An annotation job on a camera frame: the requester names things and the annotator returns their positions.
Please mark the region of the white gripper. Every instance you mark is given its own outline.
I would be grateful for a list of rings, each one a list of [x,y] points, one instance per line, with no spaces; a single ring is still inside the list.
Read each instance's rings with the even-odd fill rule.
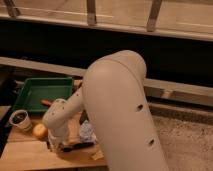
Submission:
[[[69,132],[66,131],[60,135],[55,135],[53,134],[51,131],[48,131],[48,147],[49,150],[51,152],[55,152],[56,151],[56,147],[55,145],[59,145],[60,144],[60,149],[61,150],[67,150],[68,149],[68,145],[65,143],[62,143],[69,135]]]

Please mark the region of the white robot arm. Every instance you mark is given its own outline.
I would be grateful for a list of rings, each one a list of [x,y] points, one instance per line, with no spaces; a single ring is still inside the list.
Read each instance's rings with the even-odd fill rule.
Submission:
[[[169,171],[144,92],[146,64],[123,50],[96,60],[82,86],[43,116],[52,144],[63,142],[68,120],[84,110],[110,171]]]

